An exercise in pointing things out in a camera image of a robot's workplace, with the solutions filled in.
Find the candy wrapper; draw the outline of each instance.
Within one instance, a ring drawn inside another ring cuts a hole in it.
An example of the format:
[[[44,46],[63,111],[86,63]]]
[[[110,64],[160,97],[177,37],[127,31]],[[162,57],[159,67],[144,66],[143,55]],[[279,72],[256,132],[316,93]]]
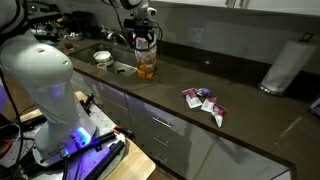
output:
[[[213,106],[214,104],[216,103],[217,101],[217,97],[214,97],[214,98],[207,98],[202,106],[201,106],[201,109],[204,110],[204,111],[207,111],[207,112],[212,112],[213,111]]]
[[[222,126],[222,120],[223,120],[223,116],[227,113],[227,109],[215,104],[213,106],[213,111],[211,112],[211,116],[213,116],[216,119],[217,125],[220,128]]]
[[[207,88],[200,88],[195,90],[198,96],[209,98],[212,96],[212,92]]]
[[[186,97],[186,101],[190,108],[195,108],[202,105],[202,102],[197,97],[194,88],[182,91],[182,94]]]

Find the faucet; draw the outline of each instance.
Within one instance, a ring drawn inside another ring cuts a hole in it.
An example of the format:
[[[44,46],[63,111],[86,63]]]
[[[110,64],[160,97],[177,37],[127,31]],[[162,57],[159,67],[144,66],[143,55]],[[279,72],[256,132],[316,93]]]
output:
[[[116,31],[110,32],[107,36],[107,39],[113,40],[113,44],[118,44],[116,36],[120,37],[126,43],[127,47],[129,48],[131,47],[127,39],[120,32],[116,32]]]

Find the floor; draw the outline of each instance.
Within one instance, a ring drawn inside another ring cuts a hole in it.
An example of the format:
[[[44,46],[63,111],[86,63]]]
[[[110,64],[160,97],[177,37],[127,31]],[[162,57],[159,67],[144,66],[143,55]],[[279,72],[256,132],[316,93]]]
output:
[[[165,167],[157,164],[156,170],[151,174],[148,180],[179,180],[182,179],[170,171],[166,170]]]
[[[23,112],[23,114],[26,114],[28,112],[33,111],[35,108],[32,107],[33,106],[32,100],[30,99],[28,93],[23,89],[23,87],[13,77],[7,74],[5,74],[5,79],[19,113]],[[0,98],[0,113],[3,114],[10,121],[13,121],[16,118],[16,115],[12,109],[11,103],[8,100],[8,98],[6,98],[5,96],[4,98]],[[148,180],[178,180],[178,179],[181,179],[181,178],[174,175],[170,171],[166,170],[166,168],[162,167],[160,164],[157,164],[156,170],[148,178]]]

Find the paper towel roll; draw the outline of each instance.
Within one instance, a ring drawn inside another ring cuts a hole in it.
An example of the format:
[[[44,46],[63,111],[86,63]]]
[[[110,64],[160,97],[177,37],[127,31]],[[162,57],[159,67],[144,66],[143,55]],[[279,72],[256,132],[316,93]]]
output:
[[[288,41],[261,84],[275,94],[283,93],[316,48],[314,44]]]

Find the wall outlet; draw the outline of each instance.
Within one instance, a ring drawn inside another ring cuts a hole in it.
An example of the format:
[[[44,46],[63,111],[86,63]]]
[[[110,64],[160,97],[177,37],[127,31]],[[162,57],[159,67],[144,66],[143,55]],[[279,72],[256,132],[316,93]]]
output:
[[[203,32],[203,28],[190,27],[188,33],[189,41],[200,44],[202,42]]]

